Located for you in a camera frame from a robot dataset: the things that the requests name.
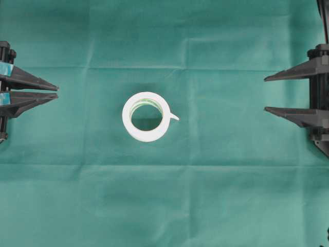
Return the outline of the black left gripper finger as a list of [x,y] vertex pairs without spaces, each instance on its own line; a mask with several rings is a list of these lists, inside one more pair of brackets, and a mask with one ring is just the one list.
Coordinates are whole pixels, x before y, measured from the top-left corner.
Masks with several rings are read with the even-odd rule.
[[56,93],[1,91],[1,116],[17,118],[25,111],[57,98]]
[[1,81],[16,90],[36,89],[57,91],[59,88],[42,78],[36,77],[10,63],[1,62]]

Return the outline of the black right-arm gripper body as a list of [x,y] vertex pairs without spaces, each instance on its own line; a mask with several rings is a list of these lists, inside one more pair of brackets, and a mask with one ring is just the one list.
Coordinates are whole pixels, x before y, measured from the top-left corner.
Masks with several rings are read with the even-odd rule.
[[314,74],[309,78],[310,108],[316,109],[319,126],[312,128],[311,140],[324,154],[328,154],[328,45],[320,44],[308,51]]

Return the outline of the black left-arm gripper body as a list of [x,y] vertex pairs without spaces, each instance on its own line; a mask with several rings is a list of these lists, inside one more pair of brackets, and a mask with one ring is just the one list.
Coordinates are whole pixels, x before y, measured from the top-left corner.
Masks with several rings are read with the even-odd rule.
[[[10,48],[10,44],[7,41],[1,41],[1,62],[13,64],[15,58],[16,51]],[[1,92],[9,90],[10,88],[8,88],[8,85],[1,81]],[[8,138],[7,123],[8,118],[6,116],[1,116],[1,143]]]

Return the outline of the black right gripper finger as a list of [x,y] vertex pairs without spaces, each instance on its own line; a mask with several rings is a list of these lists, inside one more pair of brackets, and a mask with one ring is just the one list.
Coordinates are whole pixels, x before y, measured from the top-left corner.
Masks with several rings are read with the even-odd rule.
[[325,73],[328,73],[328,59],[310,59],[288,70],[268,76],[264,81],[306,79]]
[[265,111],[285,118],[301,128],[328,128],[328,111],[318,109],[295,109],[265,107]]

